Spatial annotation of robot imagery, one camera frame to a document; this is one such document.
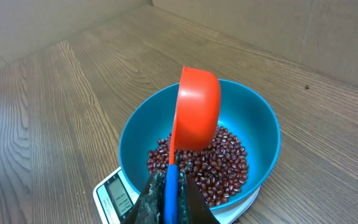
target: wooden board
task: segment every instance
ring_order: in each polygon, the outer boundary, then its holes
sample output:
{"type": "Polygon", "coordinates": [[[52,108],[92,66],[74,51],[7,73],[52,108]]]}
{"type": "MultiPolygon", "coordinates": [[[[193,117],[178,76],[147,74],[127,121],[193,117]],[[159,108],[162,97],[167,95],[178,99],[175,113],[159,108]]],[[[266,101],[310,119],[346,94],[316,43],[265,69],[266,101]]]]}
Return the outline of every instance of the wooden board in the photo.
{"type": "Polygon", "coordinates": [[[280,157],[242,223],[358,223],[358,89],[151,6],[0,70],[0,223],[99,222],[91,191],[127,119],[183,65],[278,116],[280,157]]]}

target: kitchen scale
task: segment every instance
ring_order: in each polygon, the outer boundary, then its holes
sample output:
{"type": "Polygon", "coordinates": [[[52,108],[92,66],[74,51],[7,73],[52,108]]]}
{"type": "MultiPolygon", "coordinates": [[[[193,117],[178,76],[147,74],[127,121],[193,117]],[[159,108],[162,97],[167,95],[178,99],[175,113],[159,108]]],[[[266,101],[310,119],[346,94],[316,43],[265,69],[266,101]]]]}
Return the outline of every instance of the kitchen scale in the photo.
{"type": "MultiPolygon", "coordinates": [[[[254,193],[229,207],[213,210],[221,224],[231,224],[239,218],[255,201],[259,193],[254,193]]],[[[100,182],[93,190],[93,199],[103,224],[119,224],[131,212],[139,195],[130,187],[121,167],[100,182]]]]}

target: bowl rim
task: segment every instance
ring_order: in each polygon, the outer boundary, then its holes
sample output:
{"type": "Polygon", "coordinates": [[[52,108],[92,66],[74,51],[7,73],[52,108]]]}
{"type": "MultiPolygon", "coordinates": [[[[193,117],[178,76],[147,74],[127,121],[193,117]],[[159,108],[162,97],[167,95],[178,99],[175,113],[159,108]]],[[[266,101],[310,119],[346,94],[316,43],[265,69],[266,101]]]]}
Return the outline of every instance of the bowl rim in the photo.
{"type": "MultiPolygon", "coordinates": [[[[273,115],[273,118],[274,118],[274,121],[275,121],[275,124],[276,124],[276,128],[277,128],[277,147],[276,147],[276,153],[274,155],[274,158],[273,158],[273,161],[272,161],[272,164],[270,165],[270,167],[268,168],[268,170],[266,171],[265,175],[259,180],[259,182],[254,185],[250,190],[248,190],[244,195],[243,197],[239,197],[237,199],[234,199],[230,202],[226,202],[226,203],[223,203],[221,205],[218,205],[218,206],[214,206],[214,207],[211,207],[209,208],[211,211],[213,210],[217,210],[217,209],[220,209],[220,208],[224,208],[226,206],[230,206],[230,205],[233,205],[235,204],[236,202],[246,198],[247,196],[249,196],[252,192],[254,192],[258,187],[260,187],[263,182],[265,182],[266,178],[269,176],[269,174],[272,172],[276,162],[277,162],[277,159],[278,159],[278,155],[280,154],[280,146],[281,146],[281,131],[280,131],[280,124],[278,123],[278,119],[277,119],[277,116],[276,114],[274,113],[274,110],[272,109],[272,107],[267,103],[267,101],[262,97],[260,96],[255,90],[249,88],[248,86],[245,86],[241,83],[238,83],[238,82],[234,82],[234,81],[231,81],[231,80],[225,80],[225,79],[219,79],[219,82],[228,82],[228,83],[232,83],[232,84],[235,84],[235,85],[239,85],[243,88],[246,88],[248,89],[249,91],[251,91],[253,94],[255,94],[256,96],[258,96],[264,103],[265,105],[267,106],[267,108],[270,110],[271,114],[273,115]]],[[[154,95],[160,93],[161,91],[164,91],[165,89],[167,88],[171,88],[175,85],[179,85],[179,83],[175,83],[175,84],[172,84],[170,86],[167,86],[159,91],[157,91],[156,93],[154,93],[153,95],[149,96],[145,101],[143,101],[135,110],[134,112],[131,114],[131,116],[129,117],[128,121],[132,118],[132,116],[135,114],[135,112],[144,104],[146,103],[149,99],[151,99],[151,97],[153,97],[154,95]]],[[[125,130],[127,128],[127,125],[128,125],[128,121],[127,123],[125,124],[124,126],[124,129],[122,130],[122,133],[121,133],[121,137],[120,137],[120,140],[119,140],[119,146],[118,146],[118,151],[119,151],[119,165],[121,167],[121,170],[122,170],[122,173],[124,174],[124,177],[126,178],[126,180],[128,181],[130,187],[132,187],[132,189],[140,195],[140,192],[134,187],[134,185],[132,184],[132,182],[129,180],[127,174],[125,173],[125,170],[123,169],[123,166],[122,166],[122,160],[121,160],[121,143],[122,143],[122,137],[124,136],[123,134],[125,133],[125,130]]]]}

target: orange scoop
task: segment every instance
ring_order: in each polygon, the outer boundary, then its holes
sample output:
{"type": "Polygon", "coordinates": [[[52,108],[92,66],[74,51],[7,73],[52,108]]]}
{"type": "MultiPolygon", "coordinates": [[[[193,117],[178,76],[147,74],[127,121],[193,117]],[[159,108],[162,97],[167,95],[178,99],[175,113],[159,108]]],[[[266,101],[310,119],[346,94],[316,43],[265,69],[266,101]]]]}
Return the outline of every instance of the orange scoop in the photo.
{"type": "Polygon", "coordinates": [[[169,164],[175,149],[200,151],[211,143],[221,107],[219,80],[204,70],[183,67],[173,120],[169,164]]]}

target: teal plastic bowl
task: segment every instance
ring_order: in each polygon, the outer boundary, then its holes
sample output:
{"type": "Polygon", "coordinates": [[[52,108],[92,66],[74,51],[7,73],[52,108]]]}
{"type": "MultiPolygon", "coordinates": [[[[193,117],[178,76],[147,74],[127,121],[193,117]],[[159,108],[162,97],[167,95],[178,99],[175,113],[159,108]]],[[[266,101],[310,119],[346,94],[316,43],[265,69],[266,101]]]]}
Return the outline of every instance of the teal plastic bowl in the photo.
{"type": "MultiPolygon", "coordinates": [[[[254,90],[229,80],[219,80],[222,103],[219,125],[228,128],[246,147],[248,179],[241,192],[227,203],[230,206],[255,191],[272,171],[280,152],[280,127],[273,109],[254,90]]],[[[179,84],[168,86],[145,100],[129,118],[119,143],[119,162],[125,178],[139,194],[148,178],[147,152],[154,150],[157,139],[172,130],[179,84]]]]}

